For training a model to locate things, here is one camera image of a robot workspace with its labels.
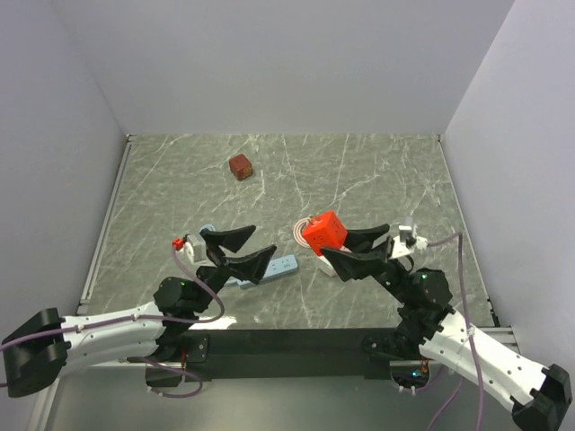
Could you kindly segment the red cube socket adapter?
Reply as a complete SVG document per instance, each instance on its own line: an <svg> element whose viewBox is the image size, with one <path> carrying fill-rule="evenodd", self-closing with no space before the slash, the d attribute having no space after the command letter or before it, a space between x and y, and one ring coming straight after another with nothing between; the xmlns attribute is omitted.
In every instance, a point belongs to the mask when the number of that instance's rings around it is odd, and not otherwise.
<svg viewBox="0 0 575 431"><path fill-rule="evenodd" d="M339 250L347 236L348 230L332 210L312 216L302 232L303 239L317 256L323 255L323 248Z"/></svg>

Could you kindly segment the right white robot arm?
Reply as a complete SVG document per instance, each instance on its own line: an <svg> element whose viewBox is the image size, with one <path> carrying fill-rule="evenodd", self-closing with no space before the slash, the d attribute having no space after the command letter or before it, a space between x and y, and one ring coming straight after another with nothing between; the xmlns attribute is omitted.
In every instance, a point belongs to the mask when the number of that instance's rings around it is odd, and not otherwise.
<svg viewBox="0 0 575 431"><path fill-rule="evenodd" d="M399 303L400 324L384 342L368 339L367 352L387 360L434 360L490 394L522 430L557 430L573 401L569 373L542 365L511 350L457 311L445 273L406 268L400 261L415 251L439 246L402 225L395 237L384 224L350 230L339 249L322 255L342 281L372 277Z"/></svg>

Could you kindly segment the blue power strip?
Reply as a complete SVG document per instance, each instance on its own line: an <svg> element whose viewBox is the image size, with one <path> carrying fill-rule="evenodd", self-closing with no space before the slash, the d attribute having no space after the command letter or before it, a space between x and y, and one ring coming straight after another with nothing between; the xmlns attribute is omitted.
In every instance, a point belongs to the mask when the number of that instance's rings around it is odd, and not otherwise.
<svg viewBox="0 0 575 431"><path fill-rule="evenodd" d="M286 277L297 272L299 269L296 256L293 254L283 257L272 259L266 268L266 271L261 279L260 285L271 282L275 279ZM239 280L237 278L229 278L226 286L238 286L242 289L247 289L253 286L253 282L249 280Z"/></svg>

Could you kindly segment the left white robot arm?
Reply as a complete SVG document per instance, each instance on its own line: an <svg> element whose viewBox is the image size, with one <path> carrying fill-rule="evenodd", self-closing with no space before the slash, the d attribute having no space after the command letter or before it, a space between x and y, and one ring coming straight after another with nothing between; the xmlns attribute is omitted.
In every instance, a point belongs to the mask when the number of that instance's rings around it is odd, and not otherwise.
<svg viewBox="0 0 575 431"><path fill-rule="evenodd" d="M263 280L276 245L237 254L255 230L253 225L203 229L198 243L188 234L174 239L172 258L185 276L162 280L148 303L88 316L62 316L55 308L37 312L1 343L2 388L9 397L22 398L92 365L136 358L161 366L174 358L184 332L223 318L226 308L218 293L229 278L255 285ZM218 314L205 318L211 303L221 305Z"/></svg>

